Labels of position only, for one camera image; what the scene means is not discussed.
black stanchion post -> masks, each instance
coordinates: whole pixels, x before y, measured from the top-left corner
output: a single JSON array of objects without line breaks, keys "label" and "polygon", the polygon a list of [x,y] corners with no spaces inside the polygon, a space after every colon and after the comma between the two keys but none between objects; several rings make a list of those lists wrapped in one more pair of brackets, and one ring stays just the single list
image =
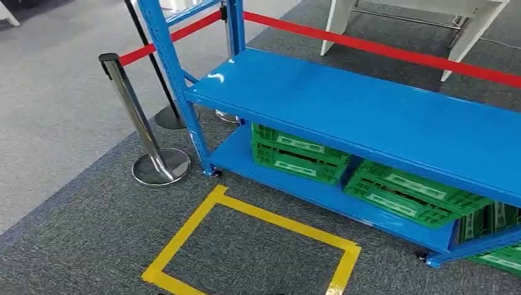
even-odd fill
[{"label": "black stanchion post", "polygon": [[[132,22],[134,23],[134,26],[136,27],[136,30],[138,31],[139,37],[141,38],[141,41],[143,42],[143,45],[148,45],[148,39],[146,37],[146,34],[143,30],[143,27],[141,26],[141,22],[139,21],[138,14],[136,13],[136,10],[134,9],[134,5],[132,4],[131,0],[125,0],[125,5],[127,6],[128,13],[130,14],[130,17],[132,18]],[[163,77],[163,74],[161,73],[161,70],[159,69],[159,65],[157,64],[157,60],[154,57],[154,54],[149,54],[150,62],[152,63],[152,66],[154,67],[155,74],[157,75],[157,79],[159,79],[159,82],[161,83],[161,87],[163,88],[163,91],[165,92],[166,98],[168,99],[168,102],[170,103],[170,107],[165,107],[160,112],[158,112],[154,119],[157,125],[166,128],[166,129],[182,129],[186,128],[186,124],[184,123],[181,115],[179,114],[179,111],[177,109],[176,103],[174,99],[172,98],[172,94],[170,93],[170,90],[168,89],[168,86],[166,84],[165,78]]]},{"label": "black stanchion post", "polygon": [[[228,28],[228,11],[226,10],[225,2],[221,5],[221,19],[224,21],[224,29],[226,31],[226,46],[228,48],[228,56],[232,57],[232,46],[230,45],[230,29]],[[224,122],[233,125],[239,125],[241,123],[241,119],[235,115],[228,114],[226,112],[222,112],[218,109],[215,110],[215,115]]]},{"label": "black stanchion post", "polygon": [[179,149],[160,149],[130,80],[116,53],[104,53],[99,60],[109,76],[128,116],[136,127],[147,154],[132,167],[134,178],[145,186],[162,187],[179,181],[190,167],[190,158]]}]

red barrier tape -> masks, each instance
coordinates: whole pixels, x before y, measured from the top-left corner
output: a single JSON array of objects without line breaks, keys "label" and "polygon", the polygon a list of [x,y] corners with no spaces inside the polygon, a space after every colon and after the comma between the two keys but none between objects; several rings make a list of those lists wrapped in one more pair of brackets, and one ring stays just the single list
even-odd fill
[{"label": "red barrier tape", "polygon": [[521,88],[521,76],[508,74],[493,69],[482,68],[480,66],[473,66],[466,63],[457,63],[455,61],[446,60],[445,58],[434,57],[432,55],[411,52],[403,49],[398,49],[392,46],[383,45],[376,42],[366,41],[355,37],[344,36],[331,32],[326,32],[321,29],[311,28],[309,26],[297,25],[295,23],[277,20],[271,17],[265,17],[260,14],[252,12],[244,12],[245,20],[271,26],[283,31],[323,39],[334,43],[342,44],[359,50],[384,55],[386,57],[396,58],[419,65],[430,66],[438,69],[447,69],[455,73],[464,74],[479,79],[485,79],[501,84],[506,84]]},{"label": "red barrier tape", "polygon": [[[170,39],[172,42],[177,41],[179,39],[182,39],[193,32],[196,32],[206,26],[211,25],[212,23],[218,21],[221,19],[221,11],[217,10],[214,13],[210,14],[207,17],[201,18],[195,23],[191,23],[188,26],[179,29],[173,33],[170,34]],[[146,57],[147,55],[150,55],[155,52],[155,47],[153,44],[148,44],[138,50],[134,50],[132,52],[129,52],[125,55],[122,55],[119,57],[119,62],[121,65],[126,66],[130,63],[133,63],[136,60],[139,60],[140,58]]]}]

shelf top surface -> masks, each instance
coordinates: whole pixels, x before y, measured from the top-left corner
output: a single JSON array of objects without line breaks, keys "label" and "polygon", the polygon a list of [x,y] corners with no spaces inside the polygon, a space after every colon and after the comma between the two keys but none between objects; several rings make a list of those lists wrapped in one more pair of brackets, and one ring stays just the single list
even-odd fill
[{"label": "shelf top surface", "polygon": [[188,92],[521,199],[517,112],[253,49]]},{"label": "shelf top surface", "polygon": [[212,163],[431,250],[443,252],[448,248],[454,222],[438,229],[430,229],[345,195],[340,186],[331,186],[257,165],[253,162],[250,142],[249,125],[239,127],[213,152]]}]

gray carpet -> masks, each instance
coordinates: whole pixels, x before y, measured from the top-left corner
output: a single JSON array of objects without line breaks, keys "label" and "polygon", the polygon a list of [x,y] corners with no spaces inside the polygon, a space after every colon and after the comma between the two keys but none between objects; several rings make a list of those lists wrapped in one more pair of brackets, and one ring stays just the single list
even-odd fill
[{"label": "gray carpet", "polygon": [[[304,1],[285,19],[320,27],[325,23],[327,7],[325,0]],[[518,2],[512,3],[499,23],[519,25],[511,12],[516,7]],[[381,28],[377,30],[380,35],[372,31],[373,26]],[[392,37],[395,33],[412,30],[410,26],[416,25],[363,15],[353,20],[348,33],[392,43],[397,42]],[[425,40],[437,36],[445,39],[448,34],[443,29],[424,28],[414,29],[414,36],[397,38],[403,43],[393,45],[442,55],[443,48],[437,42]],[[487,34],[490,38],[505,37],[495,28]],[[441,75],[438,70],[336,45],[327,57],[320,58],[319,41],[274,29],[259,35],[251,45],[414,86],[440,87],[436,82]],[[467,61],[519,74],[516,65],[521,64],[521,55],[514,49],[480,41]],[[488,82],[454,75],[441,91],[520,109],[515,100],[520,92],[491,87]],[[203,110],[201,122],[211,146],[233,129],[216,120],[209,110]],[[154,131],[163,147],[181,148],[196,159],[186,131],[155,127]],[[141,273],[216,183],[229,186],[227,194],[236,199],[359,243],[362,251],[345,294],[513,295],[521,289],[521,279],[473,262],[430,269],[413,256],[418,247],[409,242],[231,173],[225,173],[222,179],[204,177],[196,161],[187,178],[175,186],[142,187],[130,176],[130,166],[142,152],[137,135],[129,136],[0,235],[0,294],[160,292],[142,282]],[[339,257],[338,250],[327,245],[219,206],[165,271],[207,294],[324,294]]]},{"label": "gray carpet", "polygon": [[[142,46],[123,0],[41,2],[13,11],[18,28],[0,20],[0,163],[8,171],[0,171],[0,234],[133,131],[97,60]],[[245,6],[280,17],[297,2],[245,0]],[[247,38],[263,29],[247,24]],[[214,23],[176,48],[186,70],[201,77],[227,58],[224,25]],[[146,114],[166,106],[147,58],[127,73]]]}]

floor marking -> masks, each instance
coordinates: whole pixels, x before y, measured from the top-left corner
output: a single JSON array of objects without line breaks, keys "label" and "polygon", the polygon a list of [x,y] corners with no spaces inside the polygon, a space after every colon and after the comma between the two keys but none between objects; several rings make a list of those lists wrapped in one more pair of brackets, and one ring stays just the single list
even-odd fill
[{"label": "floor marking", "polygon": [[188,240],[192,232],[194,232],[195,228],[203,221],[208,212],[210,212],[216,204],[221,204],[244,214],[259,218],[263,221],[344,250],[344,254],[340,259],[326,292],[326,295],[342,295],[353,271],[356,260],[358,259],[358,254],[360,253],[361,248],[357,246],[356,243],[228,197],[224,195],[226,190],[227,187],[219,184],[210,192],[207,198],[201,203],[201,205],[199,205],[199,207],[197,207],[190,218],[185,222],[185,224],[183,224],[181,229],[179,229],[177,234],[174,235],[168,244],[166,244],[164,249],[161,250],[161,253],[159,253],[156,259],[154,259],[149,267],[143,272],[141,278],[143,278],[144,281],[152,283],[176,295],[205,295],[203,292],[165,274],[163,269],[170,260],[172,260],[184,242]]}]

